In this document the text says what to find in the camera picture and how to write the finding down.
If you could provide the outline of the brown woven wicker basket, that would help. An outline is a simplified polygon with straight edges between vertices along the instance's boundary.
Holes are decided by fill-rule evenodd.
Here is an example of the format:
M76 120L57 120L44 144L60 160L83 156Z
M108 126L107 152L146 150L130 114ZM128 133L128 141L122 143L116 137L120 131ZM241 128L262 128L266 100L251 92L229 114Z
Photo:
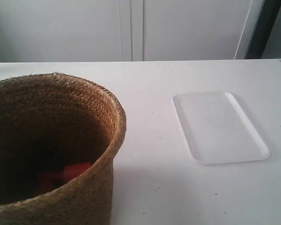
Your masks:
M108 225L126 114L104 87L62 73L0 81L0 225ZM39 175L90 162L38 194Z

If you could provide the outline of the red plastic blocks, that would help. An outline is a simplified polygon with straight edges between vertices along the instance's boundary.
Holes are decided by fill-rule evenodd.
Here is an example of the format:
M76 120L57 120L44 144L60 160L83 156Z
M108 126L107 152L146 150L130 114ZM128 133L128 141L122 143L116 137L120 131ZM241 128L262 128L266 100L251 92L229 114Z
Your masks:
M77 176L84 173L87 169L91 167L90 162L78 163L74 165L67 165L64 167L63 171L63 181L69 182Z

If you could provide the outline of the white rectangular plastic tray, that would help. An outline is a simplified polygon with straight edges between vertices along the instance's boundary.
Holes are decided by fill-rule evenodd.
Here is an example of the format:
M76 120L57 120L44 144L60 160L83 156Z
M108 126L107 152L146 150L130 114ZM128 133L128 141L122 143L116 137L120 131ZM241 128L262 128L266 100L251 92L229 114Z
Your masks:
M190 155L203 165L265 160L271 153L235 96L227 91L173 97Z

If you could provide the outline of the red square block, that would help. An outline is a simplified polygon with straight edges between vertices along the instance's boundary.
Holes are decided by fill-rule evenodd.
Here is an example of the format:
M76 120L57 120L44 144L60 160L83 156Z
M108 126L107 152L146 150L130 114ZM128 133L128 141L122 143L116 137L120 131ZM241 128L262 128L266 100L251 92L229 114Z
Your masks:
M51 192L64 184L64 177L60 172L44 172L39 175L38 194Z

